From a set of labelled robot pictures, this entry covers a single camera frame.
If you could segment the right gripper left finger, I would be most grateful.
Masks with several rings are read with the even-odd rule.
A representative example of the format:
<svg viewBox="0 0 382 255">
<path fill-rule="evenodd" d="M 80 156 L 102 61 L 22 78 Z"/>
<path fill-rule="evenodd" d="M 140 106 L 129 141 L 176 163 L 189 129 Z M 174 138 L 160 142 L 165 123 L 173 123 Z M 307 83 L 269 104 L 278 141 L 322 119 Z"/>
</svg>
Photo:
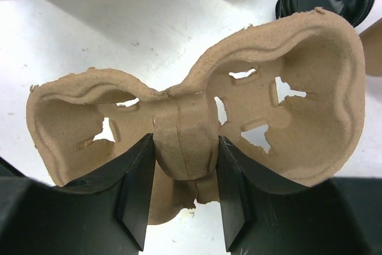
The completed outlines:
<svg viewBox="0 0 382 255">
<path fill-rule="evenodd" d="M 155 171 L 153 136 L 65 186 L 1 161 L 2 254 L 138 254 Z"/>
</svg>

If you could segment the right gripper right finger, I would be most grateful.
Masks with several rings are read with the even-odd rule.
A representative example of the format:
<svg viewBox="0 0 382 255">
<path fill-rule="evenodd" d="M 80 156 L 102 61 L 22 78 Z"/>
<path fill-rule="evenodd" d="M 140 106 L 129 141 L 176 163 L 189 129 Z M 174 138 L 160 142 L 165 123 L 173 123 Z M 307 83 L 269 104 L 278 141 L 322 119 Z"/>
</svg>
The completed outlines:
<svg viewBox="0 0 382 255">
<path fill-rule="evenodd" d="M 217 181 L 232 254 L 380 254 L 381 180 L 303 186 L 219 139 Z"/>
</svg>

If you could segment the single brown cardboard cup carrier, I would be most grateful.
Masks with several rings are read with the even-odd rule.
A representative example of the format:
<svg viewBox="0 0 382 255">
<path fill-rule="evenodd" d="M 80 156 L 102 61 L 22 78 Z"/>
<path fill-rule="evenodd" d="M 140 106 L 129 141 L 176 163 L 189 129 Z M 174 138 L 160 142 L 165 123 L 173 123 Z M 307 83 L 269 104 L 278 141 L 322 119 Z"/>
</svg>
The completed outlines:
<svg viewBox="0 0 382 255">
<path fill-rule="evenodd" d="M 59 186 L 153 134 L 149 224 L 218 201 L 218 139 L 305 186 L 350 158 L 365 119 L 365 58 L 344 18 L 315 8 L 242 29 L 213 45 L 182 83 L 157 91 L 115 69 L 33 87 L 26 123 Z"/>
</svg>

